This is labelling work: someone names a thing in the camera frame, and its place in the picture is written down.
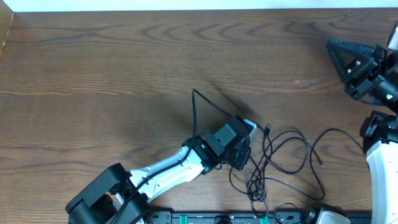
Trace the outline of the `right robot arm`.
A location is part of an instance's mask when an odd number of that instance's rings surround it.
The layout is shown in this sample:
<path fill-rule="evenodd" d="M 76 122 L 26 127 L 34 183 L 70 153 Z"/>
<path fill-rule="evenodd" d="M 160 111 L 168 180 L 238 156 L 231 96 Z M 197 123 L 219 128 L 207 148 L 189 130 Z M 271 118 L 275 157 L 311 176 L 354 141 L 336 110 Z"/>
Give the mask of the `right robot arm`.
<path fill-rule="evenodd" d="M 368 96 L 371 104 L 392 111 L 372 111 L 359 135 L 371 172 L 371 221 L 397 223 L 397 51 L 338 39 L 325 48 L 352 99 Z"/>

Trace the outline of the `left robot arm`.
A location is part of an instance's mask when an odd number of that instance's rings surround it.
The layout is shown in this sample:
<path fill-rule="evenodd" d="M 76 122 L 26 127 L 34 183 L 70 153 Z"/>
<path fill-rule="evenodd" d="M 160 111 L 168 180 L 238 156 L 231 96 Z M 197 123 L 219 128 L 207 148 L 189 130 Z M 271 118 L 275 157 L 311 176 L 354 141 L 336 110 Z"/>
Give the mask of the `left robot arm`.
<path fill-rule="evenodd" d="M 151 166 L 109 166 L 66 205 L 69 223 L 143 223 L 150 202 L 172 187 L 228 164 L 242 170 L 257 125 L 233 118 L 217 132 L 187 139 L 180 150 Z"/>

